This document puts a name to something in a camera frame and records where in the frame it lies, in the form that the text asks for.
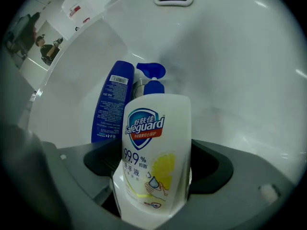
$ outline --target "pump nozzle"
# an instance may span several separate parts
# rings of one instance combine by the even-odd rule
[[[151,81],[144,87],[145,94],[164,93],[164,86],[157,79],[162,78],[166,70],[164,66],[158,63],[138,63],[137,69],[141,70],[144,75]]]

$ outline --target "white plastic bottle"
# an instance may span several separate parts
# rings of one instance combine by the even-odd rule
[[[138,64],[153,79],[144,96],[125,107],[122,160],[127,199],[142,211],[171,214],[184,205],[189,186],[191,107],[186,96],[165,94],[157,81],[165,68]]]

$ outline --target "white sink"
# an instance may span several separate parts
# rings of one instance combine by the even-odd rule
[[[167,93],[192,104],[192,138],[258,154],[293,182],[306,164],[307,46],[279,0],[119,0],[60,51],[29,129],[58,148],[91,142],[117,60],[165,66]]]

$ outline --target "lemon illustration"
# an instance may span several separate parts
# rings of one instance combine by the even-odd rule
[[[175,168],[175,155],[164,154],[159,157],[152,166],[152,176],[161,182],[166,190],[169,190],[172,183],[172,172]]]

